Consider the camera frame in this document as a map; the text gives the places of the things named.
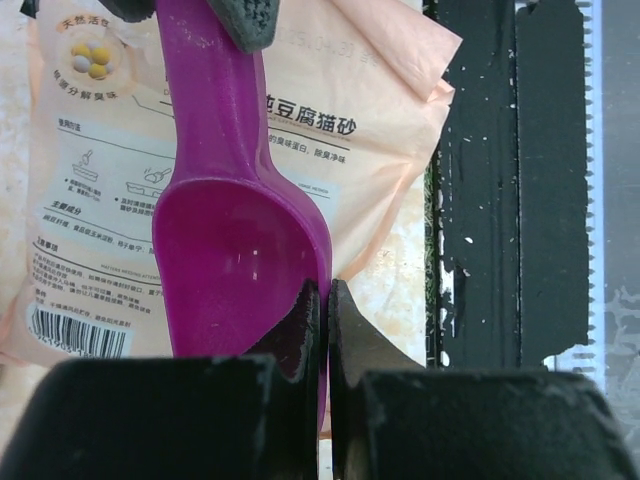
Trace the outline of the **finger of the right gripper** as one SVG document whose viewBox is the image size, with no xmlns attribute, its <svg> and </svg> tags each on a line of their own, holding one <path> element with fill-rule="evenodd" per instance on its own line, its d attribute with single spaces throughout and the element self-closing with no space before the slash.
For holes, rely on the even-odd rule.
<svg viewBox="0 0 640 480">
<path fill-rule="evenodd" d="M 273 43 L 279 0 L 209 0 L 208 4 L 240 51 L 255 53 Z"/>
</svg>

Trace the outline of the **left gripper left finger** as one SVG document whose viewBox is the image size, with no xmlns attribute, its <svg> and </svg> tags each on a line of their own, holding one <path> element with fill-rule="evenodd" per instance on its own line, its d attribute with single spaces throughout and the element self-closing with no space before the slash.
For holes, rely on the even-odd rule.
<svg viewBox="0 0 640 480">
<path fill-rule="evenodd" d="M 306 280 L 291 310 L 251 349 L 274 360 L 264 417 L 265 479 L 318 477 L 320 298 Z"/>
</svg>

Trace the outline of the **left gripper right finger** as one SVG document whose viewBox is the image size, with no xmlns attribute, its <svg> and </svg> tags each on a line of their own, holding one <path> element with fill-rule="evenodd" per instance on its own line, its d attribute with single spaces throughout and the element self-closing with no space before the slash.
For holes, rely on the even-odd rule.
<svg viewBox="0 0 640 480">
<path fill-rule="evenodd" d="M 328 303 L 328 380 L 331 407 L 332 467 L 346 477 L 348 391 L 369 370 L 423 370 L 360 312 L 343 280 L 332 281 Z"/>
</svg>

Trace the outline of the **purple plastic scoop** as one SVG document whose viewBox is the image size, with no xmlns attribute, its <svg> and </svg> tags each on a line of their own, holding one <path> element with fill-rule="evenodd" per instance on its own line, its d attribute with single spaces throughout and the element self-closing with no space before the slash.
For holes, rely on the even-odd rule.
<svg viewBox="0 0 640 480">
<path fill-rule="evenodd" d="M 272 162 L 261 54 L 240 51 L 206 1 L 156 13 L 177 136 L 152 223 L 172 351 L 248 354 L 304 281 L 325 285 L 328 232 Z"/>
</svg>

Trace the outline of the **beige cat litter bag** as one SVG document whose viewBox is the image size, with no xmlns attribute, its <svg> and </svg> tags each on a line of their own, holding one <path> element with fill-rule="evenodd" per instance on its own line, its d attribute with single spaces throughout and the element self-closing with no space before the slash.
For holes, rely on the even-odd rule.
<svg viewBox="0 0 640 480">
<path fill-rule="evenodd" d="M 27 191 L 1 196 L 1 360 L 168 355 L 151 219 L 176 135 L 157 23 L 45 1 L 26 34 Z M 284 1 L 264 53 L 274 165 L 321 210 L 333 276 L 419 363 L 422 175 L 459 45 L 413 1 Z"/>
</svg>

